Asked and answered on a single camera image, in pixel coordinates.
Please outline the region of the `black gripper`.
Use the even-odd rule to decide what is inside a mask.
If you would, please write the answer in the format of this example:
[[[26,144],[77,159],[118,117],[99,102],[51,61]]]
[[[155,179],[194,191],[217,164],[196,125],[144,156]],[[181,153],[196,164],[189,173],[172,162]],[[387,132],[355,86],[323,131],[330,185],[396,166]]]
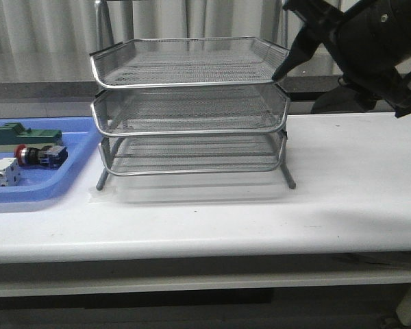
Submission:
[[[326,1],[285,1],[303,26],[272,80],[278,82],[310,60],[319,45],[342,71],[338,87],[321,95],[313,114],[368,112],[383,99],[400,118],[411,114],[411,71],[397,65],[411,58],[411,1],[358,1],[343,12]]]

